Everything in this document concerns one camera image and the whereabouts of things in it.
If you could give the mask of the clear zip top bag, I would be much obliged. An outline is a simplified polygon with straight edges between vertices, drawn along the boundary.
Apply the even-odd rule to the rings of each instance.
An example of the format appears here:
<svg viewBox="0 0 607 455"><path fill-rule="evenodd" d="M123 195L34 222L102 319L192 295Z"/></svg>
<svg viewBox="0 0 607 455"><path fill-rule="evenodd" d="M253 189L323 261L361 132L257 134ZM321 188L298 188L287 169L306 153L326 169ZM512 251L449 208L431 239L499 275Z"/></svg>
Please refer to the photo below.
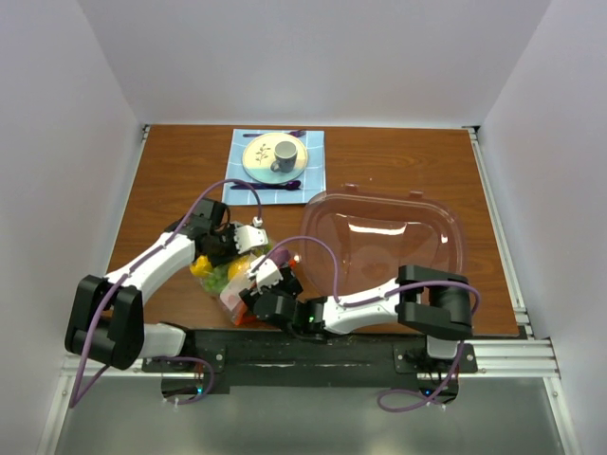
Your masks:
<svg viewBox="0 0 607 455"><path fill-rule="evenodd" d="M215 231L220 231L226 225L228 225L230 223L221 224L217 227L215 227L210 221L203 221L199 224L189 223L187 225L188 237L191 238L194 242L194 259L191 262L191 264L199 257L198 243L206 235L213 233ZM266 259L271 259L274 263L276 263L279 266L279 268L281 268L284 265L288 265L292 269L292 265L294 265L294 260L292 259L290 253L283 248L275 249L273 247L273 244L269 237L268 237L268 240L269 240L269 244L267 246L262 246L262 247L253 249L247 253L239 254L238 258L249 256L251 259L251 262L252 262L255 259L258 259L260 257L265 257ZM222 302L221 302L219 296L225 289L232 291L234 293L237 293L239 295L240 291L251 288L252 286L255 286L253 282L250 282L248 280L246 273L239 277L234 278L231 281L228 280L228 268L229 268L229 265L233 261L231 261L228 264L213 265L212 273L204 279L200 279L200 278L196 277L199 280L199 282L202 285L205 292L207 292L207 294L209 294L212 298L216 299L221 304L222 304ZM248 310L248 308L245 306L245 304L243 302L242 302L242 306L236 312L228 311L224 307L224 305L223 305L223 308L227 313L230 314L231 320L237 325L240 325L243 322L252 318L251 312Z"/></svg>

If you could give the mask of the clear pink plastic bowl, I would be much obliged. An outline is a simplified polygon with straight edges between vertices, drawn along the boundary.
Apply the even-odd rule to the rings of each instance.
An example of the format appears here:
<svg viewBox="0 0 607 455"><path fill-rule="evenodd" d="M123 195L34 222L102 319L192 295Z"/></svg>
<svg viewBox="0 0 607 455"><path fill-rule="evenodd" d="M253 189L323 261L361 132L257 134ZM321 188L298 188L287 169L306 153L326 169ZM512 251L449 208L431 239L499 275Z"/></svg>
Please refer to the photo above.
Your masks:
<svg viewBox="0 0 607 455"><path fill-rule="evenodd" d="M300 233L303 272L322 297L377 287L403 265L465 272L457 215L420 192L385 195L347 185L319 193L304 209Z"/></svg>

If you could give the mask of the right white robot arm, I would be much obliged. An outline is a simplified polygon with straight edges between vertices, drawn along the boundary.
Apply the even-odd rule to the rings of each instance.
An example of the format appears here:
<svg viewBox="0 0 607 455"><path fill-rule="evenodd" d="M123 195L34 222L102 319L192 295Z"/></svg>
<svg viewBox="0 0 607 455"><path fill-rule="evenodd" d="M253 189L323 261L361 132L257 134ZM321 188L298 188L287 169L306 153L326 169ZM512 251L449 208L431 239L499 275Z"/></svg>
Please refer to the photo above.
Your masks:
<svg viewBox="0 0 607 455"><path fill-rule="evenodd" d="M299 300L303 292L284 266L249 271L238 297L253 316L288 335L325 343L369 326L397 323L426 337L425 366L444 372L459 345L473 335L480 293L466 277L419 265L403 265L394 278L349 295Z"/></svg>

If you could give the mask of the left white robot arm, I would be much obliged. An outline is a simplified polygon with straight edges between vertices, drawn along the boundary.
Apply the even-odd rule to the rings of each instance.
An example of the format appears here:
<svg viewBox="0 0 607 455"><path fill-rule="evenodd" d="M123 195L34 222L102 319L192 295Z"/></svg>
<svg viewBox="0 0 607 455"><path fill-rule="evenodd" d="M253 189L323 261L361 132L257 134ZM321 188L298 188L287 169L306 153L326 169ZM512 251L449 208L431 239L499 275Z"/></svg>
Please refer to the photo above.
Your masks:
<svg viewBox="0 0 607 455"><path fill-rule="evenodd" d="M176 372L188 371L196 349L188 330L171 323L144 321L144 307L175 273L205 257L211 266L228 264L245 252L248 228L225 222L223 203L204 198L169 225L134 260L103 276L87 275L77 284L64 336L65 349L118 370L137 360L162 357Z"/></svg>

